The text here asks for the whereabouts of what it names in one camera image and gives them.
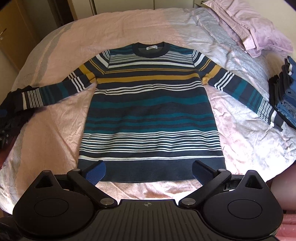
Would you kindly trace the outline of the striped knit sweater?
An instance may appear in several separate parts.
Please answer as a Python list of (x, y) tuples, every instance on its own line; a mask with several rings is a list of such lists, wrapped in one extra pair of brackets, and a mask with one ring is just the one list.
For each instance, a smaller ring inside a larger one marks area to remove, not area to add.
[(23, 110), (56, 104), (93, 83), (78, 168), (103, 161), (105, 181), (190, 180), (196, 160), (224, 168), (205, 85), (237, 99), (270, 126), (283, 124), (247, 81), (199, 51), (165, 42), (101, 52), (62, 82), (23, 93)]

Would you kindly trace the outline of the dark clothes pile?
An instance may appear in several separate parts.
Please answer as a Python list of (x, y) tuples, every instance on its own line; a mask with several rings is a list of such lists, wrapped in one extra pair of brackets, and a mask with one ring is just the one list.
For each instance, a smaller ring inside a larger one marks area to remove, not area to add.
[(1, 104), (1, 151), (12, 143), (25, 123), (34, 115), (36, 108), (23, 110), (22, 94), (26, 91), (35, 90), (37, 87), (26, 86), (10, 91)]

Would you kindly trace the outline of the folded blue clothes stack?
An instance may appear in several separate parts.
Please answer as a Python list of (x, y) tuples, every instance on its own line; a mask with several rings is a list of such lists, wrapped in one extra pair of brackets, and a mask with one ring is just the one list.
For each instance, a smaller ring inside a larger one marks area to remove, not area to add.
[(285, 58), (281, 72), (268, 80), (269, 103), (279, 116), (295, 129), (295, 61)]

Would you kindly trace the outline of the folded lilac pillowcase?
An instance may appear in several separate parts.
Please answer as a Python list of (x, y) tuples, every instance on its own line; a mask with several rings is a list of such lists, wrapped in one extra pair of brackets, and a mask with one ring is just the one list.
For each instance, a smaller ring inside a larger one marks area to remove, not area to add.
[(251, 57), (259, 57), (263, 50), (274, 51), (282, 56), (293, 53), (290, 39), (247, 1), (206, 1), (204, 5), (219, 25)]

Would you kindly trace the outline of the wooden door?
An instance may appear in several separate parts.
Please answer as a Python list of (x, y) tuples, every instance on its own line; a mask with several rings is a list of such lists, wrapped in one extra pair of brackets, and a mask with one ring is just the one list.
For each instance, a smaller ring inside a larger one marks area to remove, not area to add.
[(1, 1), (1, 50), (17, 71), (40, 42), (22, 1)]

